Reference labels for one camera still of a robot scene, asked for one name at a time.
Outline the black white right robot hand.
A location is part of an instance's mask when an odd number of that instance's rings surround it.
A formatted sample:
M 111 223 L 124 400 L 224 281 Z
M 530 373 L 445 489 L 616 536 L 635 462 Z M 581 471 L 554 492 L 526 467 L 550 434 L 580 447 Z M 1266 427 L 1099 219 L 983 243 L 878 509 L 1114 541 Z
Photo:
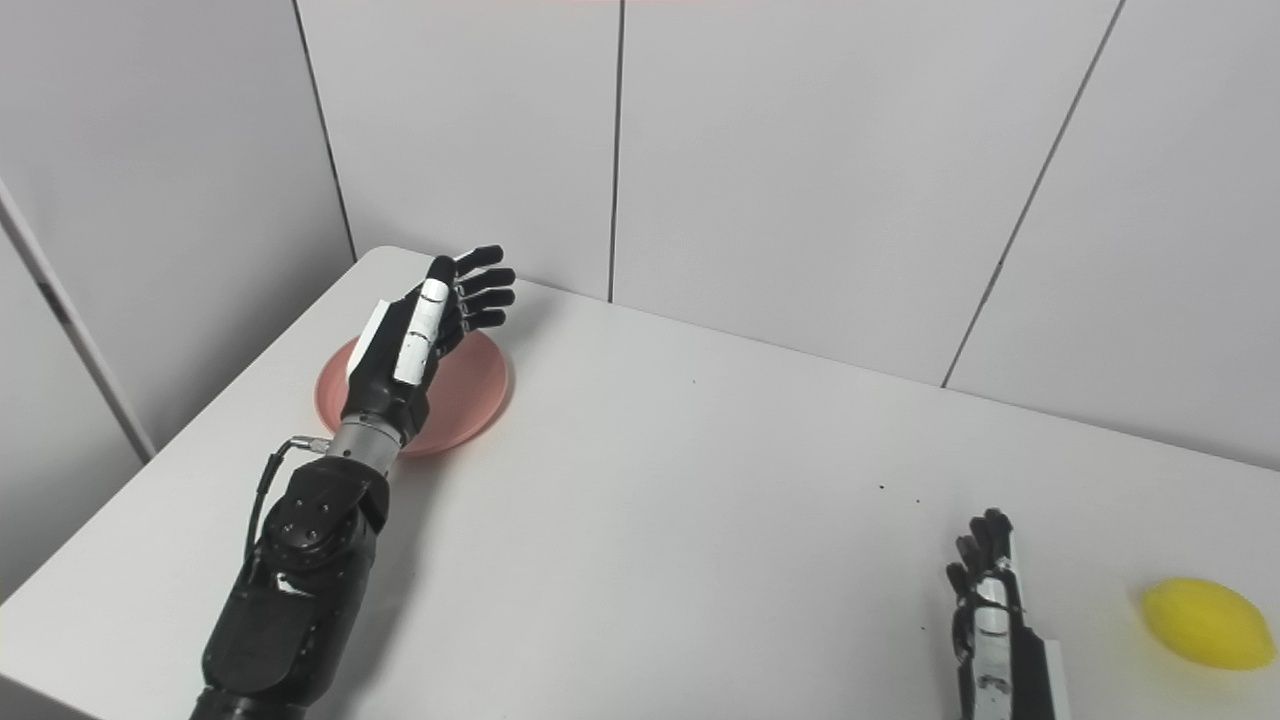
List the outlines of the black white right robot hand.
M 1000 509 L 969 521 L 946 568 L 963 719 L 1068 719 L 1060 648 L 1027 620 L 1014 527 Z

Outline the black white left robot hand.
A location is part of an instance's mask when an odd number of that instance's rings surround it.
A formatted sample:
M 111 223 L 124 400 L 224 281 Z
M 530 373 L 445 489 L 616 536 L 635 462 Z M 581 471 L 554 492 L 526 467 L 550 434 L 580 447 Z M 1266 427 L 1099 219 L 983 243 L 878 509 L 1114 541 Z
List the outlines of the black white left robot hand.
M 379 423 L 399 446 L 412 441 L 440 361 L 474 332 L 504 325 L 516 281 L 504 256 L 499 245 L 436 256 L 404 295 L 380 301 L 349 357 L 340 416 Z

